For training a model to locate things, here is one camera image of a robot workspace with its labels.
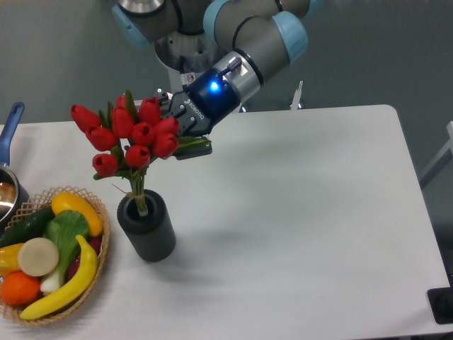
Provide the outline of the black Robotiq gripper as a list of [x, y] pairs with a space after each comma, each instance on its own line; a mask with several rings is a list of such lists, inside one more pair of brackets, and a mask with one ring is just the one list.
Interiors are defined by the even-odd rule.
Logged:
[[165, 118], [175, 118], [179, 146], [173, 153], [177, 160], [201, 157], [212, 153], [212, 142], [206, 137], [212, 128], [240, 104], [233, 86], [220, 77], [218, 69], [210, 69], [175, 94], [156, 88], [153, 96], [161, 108], [168, 108]]

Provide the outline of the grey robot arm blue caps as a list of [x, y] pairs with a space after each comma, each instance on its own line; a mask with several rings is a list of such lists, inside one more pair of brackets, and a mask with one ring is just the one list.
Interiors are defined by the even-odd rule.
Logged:
[[209, 154], [207, 136], [308, 48], [303, 17], [320, 1], [117, 1], [135, 45], [153, 45], [171, 89], [156, 90], [180, 124], [177, 159]]

